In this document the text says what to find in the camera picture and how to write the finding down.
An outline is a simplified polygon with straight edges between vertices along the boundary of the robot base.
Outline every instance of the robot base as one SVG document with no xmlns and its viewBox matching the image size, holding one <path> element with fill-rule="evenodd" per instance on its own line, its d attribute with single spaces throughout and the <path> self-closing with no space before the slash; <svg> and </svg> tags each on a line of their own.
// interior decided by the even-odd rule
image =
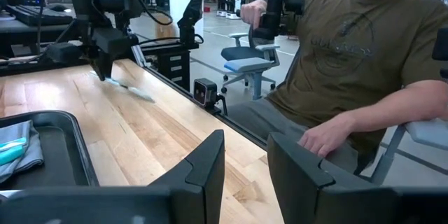
<svg viewBox="0 0 448 224">
<path fill-rule="evenodd" d="M 218 17 L 225 17 L 225 16 L 227 15 L 227 11 L 224 11 L 224 10 L 218 10 L 218 11 L 216 11 L 216 15 L 217 15 Z"/>
<path fill-rule="evenodd" d="M 231 19 L 231 20 L 238 20 L 238 19 L 241 19 L 240 17 L 237 16 L 236 13 L 227 13 L 227 15 L 225 16 L 225 18 L 227 18 L 227 19 Z"/>
</svg>

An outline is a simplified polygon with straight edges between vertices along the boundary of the gray pants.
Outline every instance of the gray pants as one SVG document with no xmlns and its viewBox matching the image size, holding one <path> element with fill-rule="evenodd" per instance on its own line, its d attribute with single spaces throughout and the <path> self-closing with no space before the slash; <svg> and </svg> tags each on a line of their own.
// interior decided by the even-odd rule
<svg viewBox="0 0 448 224">
<path fill-rule="evenodd" d="M 267 139 L 271 132 L 279 132 L 298 142 L 308 130 L 308 127 L 287 119 L 266 99 L 230 106 L 228 115 L 236 123 L 263 139 Z M 353 173 L 358 166 L 358 151 L 345 142 L 344 145 L 331 152 L 326 159 Z"/>
</svg>

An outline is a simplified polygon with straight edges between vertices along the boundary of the workbench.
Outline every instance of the workbench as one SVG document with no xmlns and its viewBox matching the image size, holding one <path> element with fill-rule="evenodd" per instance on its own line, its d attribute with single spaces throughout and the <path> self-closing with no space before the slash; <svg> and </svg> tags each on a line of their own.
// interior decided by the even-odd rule
<svg viewBox="0 0 448 224">
<path fill-rule="evenodd" d="M 266 152 L 128 59 L 113 78 L 154 102 L 99 81 L 89 66 L 0 78 L 0 116 L 62 110 L 76 116 L 101 186 L 146 186 L 214 130 L 225 133 L 221 223 L 282 223 Z"/>
</svg>

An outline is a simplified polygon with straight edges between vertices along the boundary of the black tray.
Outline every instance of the black tray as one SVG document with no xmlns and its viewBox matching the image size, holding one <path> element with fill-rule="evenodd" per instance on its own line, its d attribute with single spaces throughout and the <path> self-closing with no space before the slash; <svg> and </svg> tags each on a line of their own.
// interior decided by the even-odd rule
<svg viewBox="0 0 448 224">
<path fill-rule="evenodd" d="M 0 128 L 32 120 L 39 133 L 43 165 L 14 174 L 0 190 L 43 186 L 99 186 L 76 118 L 64 111 L 37 111 L 0 119 Z"/>
</svg>

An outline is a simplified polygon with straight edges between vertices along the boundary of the black cable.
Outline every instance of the black cable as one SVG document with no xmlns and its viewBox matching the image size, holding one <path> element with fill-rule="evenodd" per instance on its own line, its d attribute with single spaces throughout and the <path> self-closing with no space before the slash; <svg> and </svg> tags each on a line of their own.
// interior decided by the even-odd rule
<svg viewBox="0 0 448 224">
<path fill-rule="evenodd" d="M 41 54 L 41 27 L 42 27 L 42 15 L 43 7 L 45 6 L 45 0 L 40 0 L 39 17 L 37 21 L 37 56 Z"/>
<path fill-rule="evenodd" d="M 32 58 L 22 60 L 22 61 L 9 60 L 8 64 L 27 64 L 27 63 L 31 63 L 31 62 L 37 60 L 38 58 L 44 56 L 52 44 L 59 43 L 59 41 L 65 36 L 65 34 L 67 32 L 69 32 L 70 28 L 73 26 L 75 21 L 76 20 L 72 20 L 71 23 L 69 24 L 69 26 L 56 38 L 55 42 L 48 44 L 40 55 L 36 55 Z"/>
<path fill-rule="evenodd" d="M 195 34 L 195 38 L 199 38 L 200 41 L 196 41 L 196 43 L 198 44 L 203 44 L 204 43 L 204 38 L 202 38 L 201 35 L 199 34 Z M 172 39 L 181 39 L 179 37 L 166 37 L 166 38 L 154 38 L 154 39 L 147 39 L 145 41 L 139 42 L 139 46 L 146 44 L 146 43 L 151 43 L 151 42 L 157 42 L 157 41 L 165 41 L 165 40 L 172 40 Z"/>
<path fill-rule="evenodd" d="M 95 11 L 97 11 L 98 14 L 100 14 L 100 15 L 103 17 L 104 21 L 107 22 L 107 20 L 109 20 L 109 19 L 106 17 L 106 14 L 104 14 L 104 13 L 101 12 L 101 11 L 99 11 L 99 9 L 97 8 L 97 6 L 95 5 L 95 2 L 94 2 L 93 0 L 91 0 L 90 4 L 92 4 L 92 7 L 95 9 Z"/>
<path fill-rule="evenodd" d="M 163 40 L 172 40 L 172 39 L 180 39 L 180 38 L 179 37 L 166 37 L 166 38 L 147 39 L 145 41 L 140 42 L 139 45 L 141 46 L 141 45 L 146 44 L 146 43 L 163 41 Z"/>
<path fill-rule="evenodd" d="M 198 44 L 203 44 L 204 43 L 204 38 L 202 38 L 202 36 L 201 35 L 199 35 L 199 34 L 195 34 L 195 38 L 199 38 L 200 40 L 201 40 L 201 42 L 197 42 Z"/>
<path fill-rule="evenodd" d="M 143 8 L 143 10 L 145 11 L 145 13 L 146 13 L 152 20 L 154 20 L 154 22 L 158 23 L 159 25 L 170 25 L 170 24 L 173 23 L 173 18 L 172 18 L 169 14 L 167 14 L 167 13 L 161 11 L 161 10 L 158 10 L 158 9 L 156 9 L 156 8 L 150 8 L 152 11 L 155 11 L 155 12 L 157 12 L 157 13 L 160 13 L 160 14 L 162 14 L 162 15 L 164 15 L 164 16 L 166 16 L 166 17 L 169 18 L 168 23 L 163 23 L 163 22 L 159 21 L 157 18 L 155 18 L 155 17 L 153 16 L 153 14 L 151 14 L 151 13 L 149 12 L 150 9 L 148 9 L 148 8 L 146 7 L 146 5 L 145 5 L 145 3 L 144 3 L 143 0 L 139 0 L 139 3 L 140 3 L 140 5 L 141 5 L 141 7 Z"/>
</svg>

